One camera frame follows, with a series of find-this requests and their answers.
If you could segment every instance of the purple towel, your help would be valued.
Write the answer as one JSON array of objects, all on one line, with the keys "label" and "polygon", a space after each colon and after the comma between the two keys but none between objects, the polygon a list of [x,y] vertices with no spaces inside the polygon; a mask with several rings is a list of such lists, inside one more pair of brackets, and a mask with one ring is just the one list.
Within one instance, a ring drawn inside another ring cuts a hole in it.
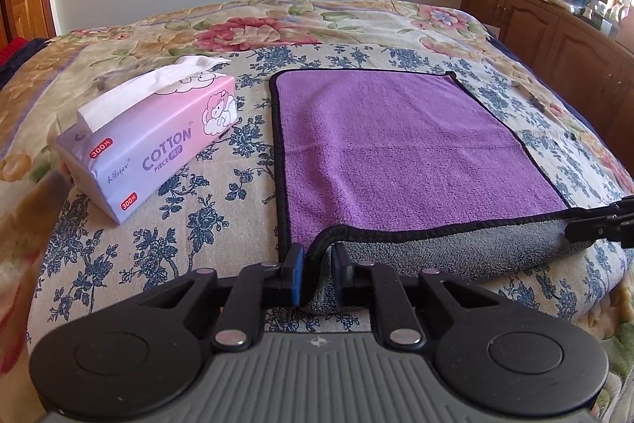
[{"label": "purple towel", "polygon": [[513,133],[449,75],[296,70],[271,88],[280,231],[293,242],[309,246],[335,224],[429,230],[566,208]]}]

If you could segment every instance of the blanket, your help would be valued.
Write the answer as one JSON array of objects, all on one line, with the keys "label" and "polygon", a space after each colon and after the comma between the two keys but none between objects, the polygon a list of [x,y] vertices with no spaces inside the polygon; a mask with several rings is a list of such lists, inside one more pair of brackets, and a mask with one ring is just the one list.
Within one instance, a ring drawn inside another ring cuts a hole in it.
[{"label": "blanket", "polygon": [[[237,78],[241,119],[115,228],[82,193],[69,192],[49,142],[100,92],[191,54],[232,60],[222,72]],[[454,71],[519,136],[572,206],[597,206],[634,191],[592,132],[457,10],[391,1],[236,1],[71,32],[24,64],[0,92],[0,356],[6,371],[0,381],[11,387],[0,388],[0,406],[10,408],[3,418],[33,421],[41,410],[23,369],[27,318],[26,341],[33,346],[56,325],[201,264],[214,264],[226,276],[277,257],[266,82],[279,70],[301,67]],[[631,260],[629,252],[601,243],[487,287],[609,337],[619,322],[634,320],[631,284],[619,284]],[[269,311],[266,328],[367,324],[359,312]],[[22,403],[27,399],[30,405]]]}]

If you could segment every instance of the tissue box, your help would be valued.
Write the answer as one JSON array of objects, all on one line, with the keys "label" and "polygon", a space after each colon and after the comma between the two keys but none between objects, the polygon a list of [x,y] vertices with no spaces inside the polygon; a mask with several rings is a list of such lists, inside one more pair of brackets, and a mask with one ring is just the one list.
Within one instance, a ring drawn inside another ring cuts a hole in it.
[{"label": "tissue box", "polygon": [[77,187],[122,223],[237,118],[235,79],[206,71],[151,94],[93,134],[71,126],[55,149]]}]

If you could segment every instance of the red fabric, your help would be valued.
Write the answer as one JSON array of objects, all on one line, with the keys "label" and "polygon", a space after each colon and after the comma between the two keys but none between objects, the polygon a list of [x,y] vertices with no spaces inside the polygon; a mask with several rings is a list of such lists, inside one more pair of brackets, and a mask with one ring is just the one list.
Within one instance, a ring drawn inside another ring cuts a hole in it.
[{"label": "red fabric", "polygon": [[21,36],[19,36],[18,38],[14,38],[9,45],[0,50],[0,66],[7,63],[7,61],[9,61],[9,58],[13,56],[15,52],[20,50],[28,43],[29,41],[25,40]]}]

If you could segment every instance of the microfiber towel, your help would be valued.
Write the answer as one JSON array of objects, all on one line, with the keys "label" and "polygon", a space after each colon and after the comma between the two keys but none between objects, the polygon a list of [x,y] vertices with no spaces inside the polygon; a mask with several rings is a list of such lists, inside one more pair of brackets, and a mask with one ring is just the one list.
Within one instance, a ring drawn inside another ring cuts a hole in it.
[{"label": "microfiber towel", "polygon": [[[453,73],[301,69],[270,86],[282,256],[300,242],[319,261],[333,240],[316,237],[336,225],[421,241],[420,232],[448,225],[567,208],[521,141]],[[429,253],[418,249],[410,257]],[[515,255],[491,274],[517,271]],[[456,264],[469,275],[457,255]]]},{"label": "microfiber towel", "polygon": [[[352,262],[389,264],[401,276],[418,276],[434,268],[473,282],[524,271],[588,248],[592,242],[571,243],[566,225],[578,220],[583,209],[514,220],[445,226],[427,232],[383,233],[334,226],[318,236],[321,249],[343,242]],[[318,287],[304,307],[328,314],[337,310],[330,277],[330,250],[319,268]]]}]

